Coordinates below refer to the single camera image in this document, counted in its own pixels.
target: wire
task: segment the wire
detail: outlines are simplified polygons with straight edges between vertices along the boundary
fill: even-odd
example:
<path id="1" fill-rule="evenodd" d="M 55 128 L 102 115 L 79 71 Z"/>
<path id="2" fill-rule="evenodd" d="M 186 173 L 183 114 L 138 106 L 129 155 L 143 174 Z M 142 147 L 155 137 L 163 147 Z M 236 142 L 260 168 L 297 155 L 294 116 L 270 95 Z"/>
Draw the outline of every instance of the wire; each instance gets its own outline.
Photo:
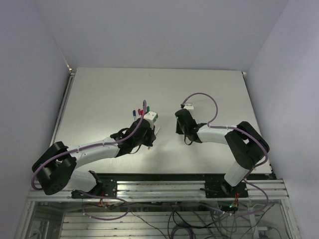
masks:
<path id="1" fill-rule="evenodd" d="M 209 97 L 209 98 L 214 102 L 214 104 L 215 104 L 215 106 L 216 106 L 216 113 L 215 113 L 214 118 L 213 118 L 212 120 L 210 120 L 210 121 L 208 122 L 208 124 L 209 124 L 209 123 L 212 123 L 212 122 L 217 118 L 217 115 L 218 115 L 218 105 L 217 105 L 216 100 L 215 100 L 212 96 L 210 96 L 209 94 L 202 93 L 202 92 L 197 92 L 197 93 L 191 94 L 190 96 L 188 96 L 188 97 L 183 101 L 182 105 L 185 104 L 186 101 L 187 101 L 190 97 L 195 96 L 195 95 L 204 95 L 204 96 L 207 96 L 207 97 Z"/>
<path id="2" fill-rule="evenodd" d="M 190 146 L 190 145 L 193 143 L 193 141 L 191 141 L 190 143 L 186 143 L 186 135 L 184 134 L 184 143 L 185 143 L 186 145 Z"/>
<path id="3" fill-rule="evenodd" d="M 116 217 L 116 218 L 110 218 L 110 219 L 109 219 L 109 218 L 99 218 L 99 217 L 95 217 L 95 216 L 91 216 L 91 215 L 87 214 L 87 213 L 85 212 L 85 207 L 86 207 L 87 205 L 90 205 L 90 204 L 84 204 L 84 206 L 83 206 L 83 208 L 82 208 L 83 215 L 85 215 L 85 216 L 87 216 L 87 217 L 89 217 L 89 218 L 93 218 L 93 219 L 97 219 L 97 220 L 102 220 L 102 221 L 113 221 L 113 220 L 117 220 L 117 219 L 121 219 L 121 218 L 125 217 L 125 216 L 130 212 L 130 209 L 131 209 L 130 204 L 129 204 L 127 201 L 125 201 L 124 199 L 122 199 L 122 198 L 113 198 L 113 197 L 107 197 L 107 196 L 96 196 L 96 195 L 92 195 L 92 194 L 86 193 L 86 192 L 81 191 L 81 190 L 78 190 L 78 191 L 79 191 L 80 193 L 82 193 L 82 194 L 88 196 L 88 197 L 91 197 L 91 198 L 118 200 L 118 201 L 121 201 L 121 202 L 125 203 L 125 204 L 128 206 L 127 211 L 126 211 L 123 215 L 118 216 L 118 217 Z"/>
<path id="4" fill-rule="evenodd" d="M 213 213 L 210 212 L 210 215 L 211 215 L 211 217 L 212 217 L 213 223 L 214 223 L 214 225 L 215 225 L 217 231 L 218 231 L 219 234 L 223 237 L 224 235 L 223 235 L 222 231 L 219 229 L 219 227 L 218 227 L 217 224 L 216 224 L 215 217 L 214 217 L 214 213 L 215 213 L 215 211 L 213 211 Z"/>
<path id="5" fill-rule="evenodd" d="M 192 230 L 192 228 L 185 228 L 185 227 L 180 227 L 178 225 L 176 225 L 175 227 L 173 227 L 173 229 L 171 230 L 171 234 L 170 234 L 170 239 L 174 238 L 175 233 L 179 230 L 179 229 L 184 229 L 188 232 L 189 235 L 189 239 L 196 239 L 196 235 L 194 233 L 194 231 Z"/>
<path id="6" fill-rule="evenodd" d="M 199 214 L 197 214 L 196 212 L 193 211 L 193 213 L 198 217 L 198 219 L 200 219 L 200 221 L 204 224 L 204 226 L 206 226 L 206 223 L 205 223 L 205 221 L 203 220 L 203 218 L 201 218 L 201 217 L 199 216 Z M 210 234 L 212 234 L 212 236 L 214 236 L 214 233 L 212 232 L 212 230 L 211 230 L 209 227 L 207 227 L 207 226 L 206 226 L 206 228 L 207 228 L 208 232 L 209 232 Z"/>
<path id="7" fill-rule="evenodd" d="M 177 223 L 177 222 L 175 221 L 175 218 L 174 218 L 174 214 L 175 214 L 175 213 L 176 213 L 176 214 L 180 217 L 180 219 L 186 224 L 186 226 L 181 225 L 181 224 L 179 224 L 179 223 Z M 215 222 L 215 223 L 216 223 L 216 222 L 219 222 L 219 220 L 217 220 L 217 221 L 214 221 L 214 220 L 213 220 L 212 223 L 205 224 L 205 226 L 203 226 L 203 227 L 192 226 L 191 224 L 189 224 L 188 222 L 186 222 L 186 221 L 184 220 L 184 218 L 183 218 L 177 211 L 174 211 L 174 213 L 173 213 L 173 215 L 172 215 L 172 218 L 173 218 L 174 223 L 175 223 L 176 225 L 179 225 L 179 226 L 182 227 L 182 228 L 194 228 L 194 229 L 214 228 L 214 227 L 210 227 L 210 225 L 214 224 L 214 222 Z"/>
<path id="8" fill-rule="evenodd" d="M 143 218 L 141 218 L 140 216 L 134 214 L 132 211 L 131 211 L 131 213 L 132 213 L 135 217 L 138 217 L 139 219 L 141 219 L 143 222 L 145 222 L 145 223 L 146 223 L 147 225 L 149 225 L 150 227 L 152 227 L 152 228 L 158 230 L 158 231 L 163 235 L 163 237 L 164 237 L 165 239 L 167 239 L 166 236 L 165 236 L 165 234 L 164 234 L 160 229 L 158 229 L 157 227 L 152 226 L 152 225 L 149 224 L 147 221 L 145 221 Z"/>
<path id="9" fill-rule="evenodd" d="M 128 138 L 130 138 L 137 130 L 138 128 L 140 127 L 143 119 L 144 119 L 144 115 L 146 114 L 146 109 L 147 109 L 147 102 L 146 100 L 143 101 L 143 114 L 137 124 L 137 126 L 135 127 L 135 129 L 125 138 L 122 138 L 120 140 L 117 140 L 117 141 L 114 141 L 114 142 L 106 142 L 106 143 L 94 143 L 94 144 L 91 144 L 91 145 L 87 145 L 87 146 L 84 146 L 84 147 L 81 147 L 79 149 L 74 149 L 74 150 L 70 150 L 70 151 L 66 151 L 66 152 L 63 152 L 63 153 L 60 153 L 50 159 L 48 159 L 47 161 L 45 161 L 44 163 L 42 163 L 34 172 L 32 178 L 31 178 L 31 186 L 34 190 L 43 190 L 43 188 L 37 188 L 34 184 L 34 181 L 35 181 L 35 178 L 37 176 L 37 174 L 39 173 L 39 171 L 44 168 L 47 164 L 49 164 L 50 162 L 52 162 L 53 160 L 55 159 L 58 159 L 59 157 L 61 156 L 64 156 L 66 154 L 70 154 L 70 153 L 75 153 L 75 152 L 79 152 L 79 151 L 82 151 L 82 150 L 85 150 L 85 149 L 88 149 L 88 148 L 92 148 L 92 147 L 97 147 L 97 146 L 104 146 L 104 145 L 113 145 L 113 144 L 117 144 L 117 143 L 121 143 L 125 140 L 127 140 Z"/>
<path id="10" fill-rule="evenodd" d="M 277 228 L 273 228 L 273 227 L 268 227 L 270 230 L 271 229 L 275 229 L 277 232 L 278 232 L 278 234 L 279 234 L 279 236 L 280 236 L 280 239 L 283 239 L 282 237 L 281 237 L 281 234 L 280 234 L 280 232 L 279 232 L 279 230 L 277 229 Z"/>
<path id="11" fill-rule="evenodd" d="M 237 232 L 237 222 L 236 222 L 236 218 L 234 218 L 234 221 L 233 221 L 233 226 L 231 228 L 231 232 L 230 232 L 230 238 L 231 236 L 233 235 L 233 233 Z"/>
<path id="12" fill-rule="evenodd" d="M 253 231 L 253 236 L 254 236 L 256 226 L 257 226 L 258 223 L 261 221 L 261 219 L 262 219 L 263 216 L 266 214 L 266 212 L 268 212 L 274 205 L 275 205 L 275 204 L 271 205 L 271 206 L 264 212 L 264 214 L 260 217 L 260 219 L 258 220 L 258 222 L 256 222 L 256 224 L 255 224 L 254 226 L 250 227 L 250 228 L 241 236 L 241 238 L 243 238 L 243 236 L 244 236 L 247 232 L 249 232 L 252 228 L 254 228 L 254 231 Z"/>
<path id="13" fill-rule="evenodd" d="M 129 154 L 135 154 L 135 153 L 137 153 L 137 152 L 139 151 L 139 149 L 141 148 L 141 146 L 142 146 L 142 145 L 140 145 L 140 146 L 138 147 L 138 149 L 137 149 L 134 153 L 129 153 Z"/>

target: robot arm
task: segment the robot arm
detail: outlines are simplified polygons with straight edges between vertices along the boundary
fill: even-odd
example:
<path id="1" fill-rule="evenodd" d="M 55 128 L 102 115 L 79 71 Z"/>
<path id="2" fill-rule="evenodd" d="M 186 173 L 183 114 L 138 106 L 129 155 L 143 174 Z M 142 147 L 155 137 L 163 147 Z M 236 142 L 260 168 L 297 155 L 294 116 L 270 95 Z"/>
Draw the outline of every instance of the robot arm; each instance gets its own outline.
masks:
<path id="1" fill-rule="evenodd" d="M 97 195 L 103 191 L 103 183 L 93 171 L 80 172 L 75 169 L 85 164 L 104 158 L 116 158 L 131 153 L 135 147 L 152 146 L 155 137 L 154 122 L 158 115 L 148 112 L 144 115 L 139 128 L 125 141 L 117 141 L 127 137 L 137 127 L 141 119 L 137 119 L 130 128 L 124 128 L 103 140 L 77 146 L 65 146 L 63 142 L 52 144 L 48 150 L 33 165 L 33 172 L 47 160 L 63 154 L 51 161 L 37 174 L 37 179 L 46 195 L 61 191 L 64 187 L 82 190 Z"/>
<path id="2" fill-rule="evenodd" d="M 177 111 L 175 116 L 177 119 L 176 133 L 184 134 L 191 142 L 223 143 L 230 147 L 236 161 L 225 174 L 226 185 L 223 188 L 225 192 L 236 187 L 264 157 L 261 148 L 253 140 L 234 129 L 209 128 L 205 123 L 197 124 L 187 108 Z M 243 121 L 233 127 L 247 132 L 257 139 L 267 152 L 269 151 L 268 144 L 248 122 Z"/>

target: colored marker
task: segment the colored marker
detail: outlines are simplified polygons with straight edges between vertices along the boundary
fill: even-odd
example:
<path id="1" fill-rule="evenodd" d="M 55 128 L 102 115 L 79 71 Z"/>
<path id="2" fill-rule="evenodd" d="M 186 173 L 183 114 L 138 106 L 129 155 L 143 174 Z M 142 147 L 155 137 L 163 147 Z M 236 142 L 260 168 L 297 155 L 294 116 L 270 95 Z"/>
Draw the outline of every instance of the colored marker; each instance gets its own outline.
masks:
<path id="1" fill-rule="evenodd" d="M 134 117 L 134 121 L 136 121 L 136 111 L 133 110 L 133 117 Z"/>

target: wiring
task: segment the wiring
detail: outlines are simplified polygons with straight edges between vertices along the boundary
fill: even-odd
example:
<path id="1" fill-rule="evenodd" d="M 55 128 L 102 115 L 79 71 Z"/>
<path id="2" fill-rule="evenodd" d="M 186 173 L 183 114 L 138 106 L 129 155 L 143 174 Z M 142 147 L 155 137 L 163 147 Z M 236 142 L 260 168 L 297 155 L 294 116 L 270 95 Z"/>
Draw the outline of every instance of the wiring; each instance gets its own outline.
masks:
<path id="1" fill-rule="evenodd" d="M 120 140 L 117 140 L 117 141 L 114 141 L 114 142 L 105 142 L 105 143 L 94 143 L 94 144 L 90 144 L 90 145 L 87 145 L 87 146 L 84 146 L 84 147 L 81 147 L 79 149 L 74 149 L 74 150 L 70 150 L 70 151 L 66 151 L 66 152 L 63 152 L 63 153 L 60 153 L 50 159 L 48 159 L 47 161 L 45 161 L 44 163 L 42 163 L 34 172 L 32 178 L 31 178 L 31 186 L 34 190 L 43 190 L 42 188 L 37 188 L 34 184 L 34 181 L 35 181 L 35 178 L 37 176 L 37 174 L 40 172 L 40 170 L 42 168 L 44 168 L 47 164 L 49 164 L 50 162 L 52 162 L 53 160 L 55 159 L 58 159 L 59 157 L 61 156 L 64 156 L 66 154 L 70 154 L 70 153 L 75 153 L 75 152 L 79 152 L 79 151 L 82 151 L 82 150 L 85 150 L 85 149 L 88 149 L 88 148 L 92 148 L 92 147 L 97 147 L 97 146 L 104 146 L 104 145 L 113 145 L 113 144 L 117 144 L 117 143 L 121 143 L 125 140 L 127 140 L 128 138 L 130 138 L 137 130 L 138 128 L 140 127 L 143 119 L 144 119 L 144 115 L 146 113 L 146 110 L 147 110 L 147 102 L 146 100 L 143 101 L 143 114 L 138 122 L 138 124 L 136 125 L 135 129 L 132 131 L 132 133 L 130 133 L 127 137 L 125 138 L 122 138 Z"/>
<path id="2" fill-rule="evenodd" d="M 258 223 L 261 221 L 261 219 L 262 219 L 263 216 L 266 214 L 266 212 L 268 212 L 274 205 L 275 205 L 275 204 L 271 205 L 271 206 L 264 212 L 264 214 L 260 217 L 260 219 L 258 220 L 258 222 L 256 222 L 256 224 L 255 224 L 254 226 L 250 227 L 250 228 L 241 236 L 241 238 L 243 238 L 243 236 L 244 236 L 245 234 L 247 234 L 247 232 L 249 232 L 252 228 L 254 228 L 254 231 L 253 231 L 253 236 L 254 236 L 256 226 L 257 226 Z"/>
<path id="3" fill-rule="evenodd" d="M 145 222 L 145 223 L 146 223 L 147 225 L 149 225 L 150 227 L 152 227 L 152 228 L 158 230 L 158 231 L 163 235 L 163 237 L 164 237 L 165 239 L 167 239 L 166 236 L 165 236 L 165 234 L 164 234 L 159 228 L 152 226 L 152 225 L 149 224 L 147 221 L 145 221 L 142 217 L 140 217 L 140 216 L 134 214 L 132 211 L 131 211 L 131 213 L 132 213 L 135 217 L 141 219 L 143 222 Z"/>
<path id="4" fill-rule="evenodd" d="M 127 211 L 121 216 L 118 216 L 118 217 L 115 217 L 115 218 L 99 218 L 99 217 L 91 216 L 88 213 L 86 213 L 85 212 L 85 207 L 87 205 L 90 205 L 90 204 L 84 204 L 84 206 L 82 208 L 82 212 L 83 212 L 84 216 L 87 216 L 87 217 L 93 218 L 93 219 L 97 219 L 97 220 L 102 220 L 102 221 L 113 221 L 113 220 L 117 220 L 117 219 L 121 219 L 121 218 L 125 217 L 130 212 L 130 209 L 131 209 L 130 204 L 127 201 L 125 201 L 124 199 L 122 199 L 122 198 L 113 198 L 113 197 L 107 197 L 107 196 L 96 196 L 96 195 L 91 195 L 91 194 L 86 193 L 86 192 L 81 191 L 81 190 L 78 190 L 78 191 L 80 193 L 82 193 L 83 195 L 86 195 L 86 196 L 91 197 L 91 198 L 118 200 L 118 201 L 121 201 L 121 202 L 125 203 L 128 206 Z"/>
<path id="5" fill-rule="evenodd" d="M 135 154 L 135 153 L 137 153 L 140 148 L 141 148 L 141 145 L 138 147 L 138 149 L 137 149 L 134 153 L 129 153 L 129 154 Z"/>
<path id="6" fill-rule="evenodd" d="M 174 214 L 175 214 L 175 213 L 176 213 L 176 214 L 179 216 L 179 218 L 184 222 L 184 225 L 181 225 L 181 224 L 179 224 L 179 223 L 176 222 L 176 220 L 175 220 L 175 218 L 174 218 Z M 219 222 L 219 220 L 223 220 L 224 218 L 221 218 L 221 219 L 216 220 L 216 221 L 213 220 L 212 223 L 205 224 L 205 226 L 203 226 L 203 227 L 193 226 L 193 225 L 189 224 L 188 222 L 186 222 L 186 221 L 184 220 L 184 218 L 183 218 L 177 211 L 174 211 L 174 212 L 173 212 L 173 214 L 172 214 L 172 219 L 173 219 L 173 221 L 174 221 L 174 223 L 175 223 L 176 225 L 179 225 L 179 226 L 182 227 L 182 228 L 203 229 L 203 228 L 214 228 L 214 227 L 210 227 L 210 226 L 211 226 L 212 224 L 216 223 L 216 222 Z"/>
<path id="7" fill-rule="evenodd" d="M 282 237 L 281 237 L 281 234 L 280 234 L 280 232 L 279 232 L 279 230 L 277 229 L 277 228 L 273 228 L 273 227 L 268 227 L 270 230 L 272 230 L 272 229 L 274 229 L 274 230 L 276 230 L 277 232 L 278 232 L 278 234 L 279 234 L 279 237 L 280 237 L 280 239 L 283 239 Z"/>

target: white backdrop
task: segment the white backdrop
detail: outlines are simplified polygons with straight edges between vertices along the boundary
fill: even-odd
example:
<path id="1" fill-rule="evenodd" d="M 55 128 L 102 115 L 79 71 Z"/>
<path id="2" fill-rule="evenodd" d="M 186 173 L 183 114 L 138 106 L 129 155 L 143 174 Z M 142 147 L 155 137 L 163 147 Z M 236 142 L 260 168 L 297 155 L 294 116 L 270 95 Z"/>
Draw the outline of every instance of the white backdrop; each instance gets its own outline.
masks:
<path id="1" fill-rule="evenodd" d="M 0 22 L 0 237 L 11 239 L 69 69 L 33 1 L 1 1 Z"/>
<path id="2" fill-rule="evenodd" d="M 303 238 L 318 238 L 319 2 L 290 0 L 248 71 L 271 162 L 285 181 Z"/>
<path id="3" fill-rule="evenodd" d="M 185 145 L 175 133 L 175 112 L 192 93 L 212 95 L 219 114 L 212 125 L 237 125 L 257 121 L 240 71 L 79 68 L 77 69 L 56 141 L 79 145 L 102 140 L 131 126 L 132 111 L 147 100 L 159 115 L 154 147 L 138 153 L 103 159 L 79 170 L 99 173 L 226 173 L 235 162 L 229 146 L 219 143 Z M 215 105 L 206 96 L 189 99 L 197 123 L 215 115 Z M 253 173 L 271 173 L 264 164 Z"/>
<path id="4" fill-rule="evenodd" d="M 71 68 L 247 72 L 288 0 L 36 0 Z"/>

